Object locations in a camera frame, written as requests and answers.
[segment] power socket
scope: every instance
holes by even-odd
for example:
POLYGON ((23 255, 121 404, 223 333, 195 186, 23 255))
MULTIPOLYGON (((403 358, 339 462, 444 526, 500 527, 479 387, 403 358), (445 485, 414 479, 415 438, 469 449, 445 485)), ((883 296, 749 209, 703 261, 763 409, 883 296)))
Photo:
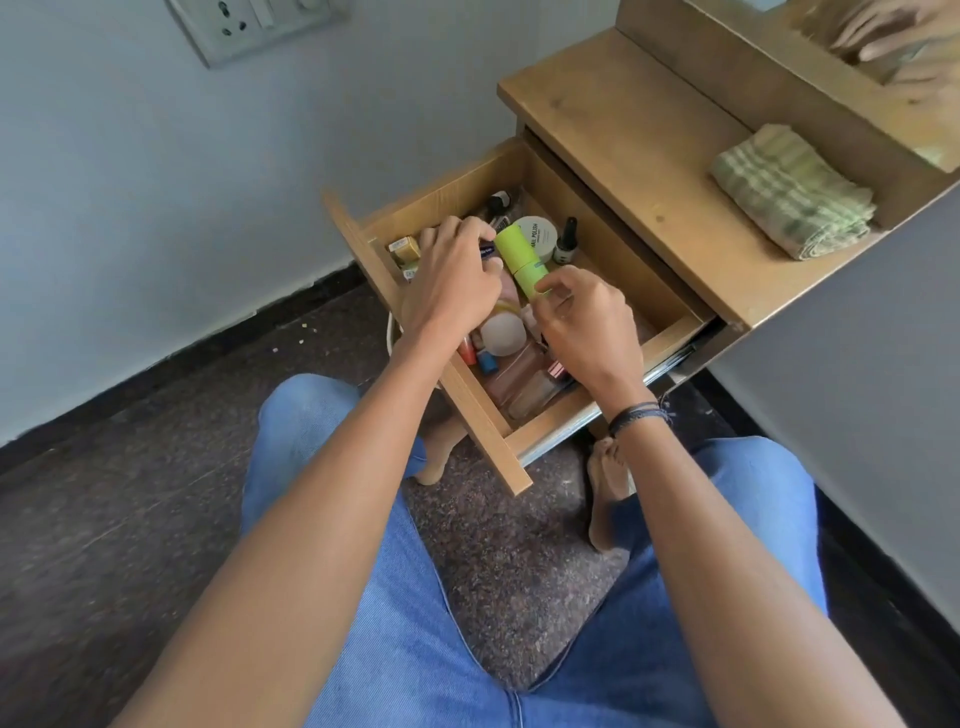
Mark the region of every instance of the power socket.
POLYGON ((207 66, 346 20, 346 0, 168 0, 207 66))

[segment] left hand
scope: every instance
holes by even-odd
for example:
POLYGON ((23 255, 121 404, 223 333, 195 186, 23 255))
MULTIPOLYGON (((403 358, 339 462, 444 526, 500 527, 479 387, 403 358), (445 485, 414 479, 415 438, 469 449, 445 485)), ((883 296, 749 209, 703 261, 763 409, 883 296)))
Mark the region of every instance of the left hand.
POLYGON ((867 43, 861 61, 872 61, 914 43, 960 34, 960 0, 869 0, 844 22, 832 48, 855 48, 870 34, 909 17, 912 24, 899 33, 867 43))
POLYGON ((480 240, 495 237, 477 217, 448 217, 420 234, 420 267, 406 289, 400 322, 404 334, 429 339, 444 361, 490 316, 500 297, 503 261, 480 259, 480 240))

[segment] foot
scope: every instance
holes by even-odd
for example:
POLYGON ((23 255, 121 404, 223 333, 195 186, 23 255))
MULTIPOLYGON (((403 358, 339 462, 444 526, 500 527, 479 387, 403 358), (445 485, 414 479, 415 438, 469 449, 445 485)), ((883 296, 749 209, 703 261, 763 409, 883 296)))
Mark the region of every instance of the foot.
POLYGON ((593 490, 593 512, 590 514, 587 535, 594 548, 600 553, 607 553, 616 548, 612 507, 636 493, 630 469, 620 453, 620 446, 612 437, 597 440, 593 445, 593 454, 587 461, 587 475, 593 490))
POLYGON ((446 462, 453 447, 467 437, 467 428, 457 416, 449 418, 423 435, 426 447, 426 465, 414 478, 420 485, 435 485, 444 477, 446 462))

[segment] drawer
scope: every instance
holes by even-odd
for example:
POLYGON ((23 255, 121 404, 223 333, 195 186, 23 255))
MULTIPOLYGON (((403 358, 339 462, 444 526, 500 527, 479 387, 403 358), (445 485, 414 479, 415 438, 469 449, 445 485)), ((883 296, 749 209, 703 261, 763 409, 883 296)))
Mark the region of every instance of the drawer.
MULTIPOLYGON (((350 217, 330 192, 324 202, 374 290, 402 324, 400 302, 407 284, 386 246, 436 226, 447 215, 466 215, 499 189, 521 185, 526 214, 543 215, 558 227, 569 216, 579 219, 574 263, 620 288, 649 323, 655 335, 643 344, 644 379, 649 383, 679 363, 712 311, 529 133, 365 220, 350 217)), ((454 353, 440 384, 473 441, 515 494, 532 483, 524 466, 600 414, 587 390, 576 384, 526 422, 514 422, 497 409, 480 377, 454 353)))

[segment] thigh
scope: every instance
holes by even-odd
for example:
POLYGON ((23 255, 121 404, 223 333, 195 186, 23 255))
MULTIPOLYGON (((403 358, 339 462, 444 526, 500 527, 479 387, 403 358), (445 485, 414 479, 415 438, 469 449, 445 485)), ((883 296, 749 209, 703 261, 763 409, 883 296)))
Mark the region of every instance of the thigh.
MULTIPOLYGON (((336 379, 297 375, 258 418, 243 532, 283 495, 359 401, 336 379)), ((421 465, 415 448, 410 469, 421 465)), ((512 697, 473 659, 443 586, 398 494, 344 649, 306 725, 510 725, 512 697)))
POLYGON ((340 659, 306 725, 509 726, 514 699, 473 658, 397 496, 340 659))
MULTIPOLYGON (((694 453, 717 489, 822 609, 813 481, 765 438, 707 442, 694 453)), ((581 634, 530 694, 529 725, 713 726, 660 568, 632 497, 618 518, 636 524, 630 563, 581 634)))

